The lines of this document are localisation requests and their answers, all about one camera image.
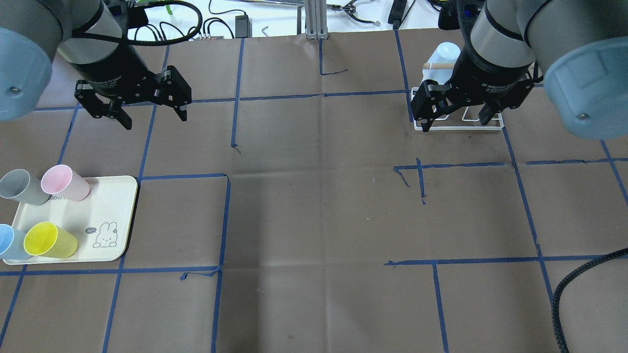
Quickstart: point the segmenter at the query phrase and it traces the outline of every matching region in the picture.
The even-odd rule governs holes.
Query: cup rim
[[[51,245],[48,249],[46,249],[45,251],[43,251],[43,252],[41,252],[41,253],[38,253],[38,254],[32,254],[32,253],[30,253],[30,252],[26,249],[26,238],[28,238],[28,234],[29,234],[29,233],[30,233],[30,232],[31,232],[31,231],[32,231],[35,227],[37,227],[37,226],[39,226],[39,225],[42,225],[42,224],[51,224],[51,225],[54,227],[54,229],[55,229],[55,241],[53,241],[53,242],[52,242],[52,245]],[[48,251],[50,251],[50,249],[52,249],[52,248],[55,246],[55,244],[57,243],[57,241],[58,241],[58,240],[59,240],[59,229],[58,229],[58,227],[57,227],[57,225],[56,225],[56,224],[54,224],[54,223],[52,223],[52,222],[48,222],[48,221],[39,222],[39,223],[35,224],[35,225],[31,228],[31,229],[29,229],[29,230],[28,230],[28,232],[26,233],[26,235],[24,236],[24,244],[23,244],[23,246],[24,246],[24,251],[26,251],[26,253],[27,253],[27,254],[29,254],[30,256],[42,256],[42,255],[46,254]]]
[[[11,241],[9,242],[9,245],[6,247],[5,250],[2,250],[2,248],[0,248],[0,256],[3,255],[4,253],[6,253],[7,251],[9,251],[9,248],[11,247],[11,245],[13,244],[13,242],[15,241],[15,230],[13,229],[13,227],[11,227],[8,224],[0,224],[0,228],[7,228],[9,230],[11,230]]]
[[[22,169],[22,168],[18,168],[18,169],[11,170],[11,171],[10,171],[10,172],[8,172],[7,174],[5,174],[5,175],[4,175],[4,176],[0,179],[0,184],[2,184],[2,181],[4,180],[4,178],[6,178],[6,177],[7,177],[9,174],[11,174],[11,173],[26,173],[26,176],[28,177],[28,181],[26,182],[26,187],[25,187],[24,189],[22,189],[22,191],[20,191],[19,193],[15,194],[15,195],[13,195],[13,196],[5,196],[5,195],[2,193],[2,188],[0,188],[0,197],[6,198],[7,200],[12,200],[12,199],[14,199],[14,198],[16,198],[16,197],[19,197],[20,195],[22,195],[22,194],[26,191],[26,189],[28,189],[28,185],[30,185],[30,184],[31,184],[31,173],[30,173],[28,170],[26,170],[26,169]]]
[[[43,181],[44,181],[44,179],[46,179],[47,175],[48,175],[48,178],[50,178],[48,173],[51,172],[51,171],[54,171],[56,169],[63,169],[65,171],[69,171],[70,172],[70,180],[68,181],[68,183],[63,188],[61,188],[60,190],[57,190],[55,192],[52,192],[52,190],[47,190],[47,189],[44,188]],[[70,184],[72,183],[73,179],[74,179],[74,173],[72,173],[72,168],[70,166],[65,165],[65,164],[58,164],[58,165],[52,166],[52,167],[50,167],[50,169],[48,169],[46,171],[46,173],[43,174],[43,177],[41,178],[41,190],[44,191],[45,193],[50,194],[50,195],[57,195],[57,194],[63,192],[65,189],[67,189],[68,186],[70,186]]]

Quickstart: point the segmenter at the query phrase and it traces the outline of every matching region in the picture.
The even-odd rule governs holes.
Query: metal post
[[[305,0],[305,38],[327,39],[327,0]]]

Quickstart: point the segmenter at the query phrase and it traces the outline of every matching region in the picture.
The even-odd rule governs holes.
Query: gray cup
[[[50,198],[41,189],[41,181],[24,169],[11,170],[0,180],[0,196],[36,206]]]

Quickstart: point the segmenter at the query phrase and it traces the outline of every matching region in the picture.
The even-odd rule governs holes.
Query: green object
[[[172,9],[170,8],[170,5],[166,5],[166,11],[168,12],[170,16],[172,16]]]

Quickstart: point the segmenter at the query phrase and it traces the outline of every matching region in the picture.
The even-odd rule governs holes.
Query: yellow cup
[[[65,259],[72,256],[78,246],[75,236],[50,222],[36,224],[24,238],[24,250],[32,256]]]

